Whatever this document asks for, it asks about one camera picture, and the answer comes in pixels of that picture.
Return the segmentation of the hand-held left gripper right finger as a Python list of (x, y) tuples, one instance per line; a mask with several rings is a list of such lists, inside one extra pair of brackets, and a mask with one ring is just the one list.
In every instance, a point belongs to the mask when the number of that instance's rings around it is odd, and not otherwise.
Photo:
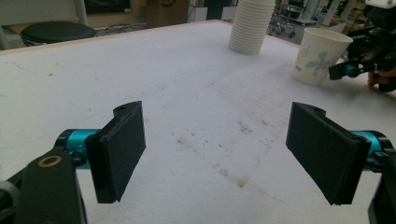
[(326, 111), (294, 102), (286, 146), (330, 204), (353, 201), (361, 173), (381, 173), (389, 157), (389, 139), (378, 131), (348, 131)]

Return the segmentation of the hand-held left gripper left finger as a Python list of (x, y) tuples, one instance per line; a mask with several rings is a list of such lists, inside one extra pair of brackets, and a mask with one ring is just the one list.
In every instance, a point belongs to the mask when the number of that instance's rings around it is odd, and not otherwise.
[(97, 202), (118, 202), (146, 148), (142, 103), (114, 108), (101, 129), (65, 130), (55, 145), (91, 171)]

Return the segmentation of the floral paper cup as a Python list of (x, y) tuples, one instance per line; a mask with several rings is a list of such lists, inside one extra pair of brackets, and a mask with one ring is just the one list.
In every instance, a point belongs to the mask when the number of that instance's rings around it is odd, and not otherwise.
[(351, 37), (334, 31), (305, 28), (291, 76), (307, 85), (320, 85), (352, 42)]

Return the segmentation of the stack of paper cups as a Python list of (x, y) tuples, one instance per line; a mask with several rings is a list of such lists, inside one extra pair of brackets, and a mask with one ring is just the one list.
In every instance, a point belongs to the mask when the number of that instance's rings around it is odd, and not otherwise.
[(239, 0), (233, 20), (229, 49), (245, 55), (261, 51), (276, 0)]

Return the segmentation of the office chair caster base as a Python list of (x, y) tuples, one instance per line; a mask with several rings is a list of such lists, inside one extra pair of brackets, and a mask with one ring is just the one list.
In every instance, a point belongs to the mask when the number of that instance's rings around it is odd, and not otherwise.
[(270, 35), (287, 34), (288, 38), (293, 38), (296, 35), (295, 26), (290, 23), (289, 17), (274, 15), (269, 24)]

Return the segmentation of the black round stool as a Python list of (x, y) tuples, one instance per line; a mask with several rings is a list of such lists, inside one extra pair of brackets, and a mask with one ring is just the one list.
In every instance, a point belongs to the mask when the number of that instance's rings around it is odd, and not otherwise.
[(93, 28), (70, 21), (39, 22), (21, 31), (21, 39), (26, 46), (60, 43), (95, 36), (96, 31)]

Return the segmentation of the white metal stand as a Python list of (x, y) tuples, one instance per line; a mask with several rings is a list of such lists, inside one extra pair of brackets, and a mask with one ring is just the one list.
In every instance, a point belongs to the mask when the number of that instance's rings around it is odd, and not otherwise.
[(84, 0), (74, 0), (76, 4), (76, 11), (79, 17), (79, 22), (87, 25), (88, 24), (88, 17), (85, 8)]

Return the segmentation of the brown cardboard box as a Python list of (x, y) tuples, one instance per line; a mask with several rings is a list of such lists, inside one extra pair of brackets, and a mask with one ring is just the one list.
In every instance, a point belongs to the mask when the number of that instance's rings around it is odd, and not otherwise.
[(147, 0), (148, 28), (186, 23), (190, 0)]

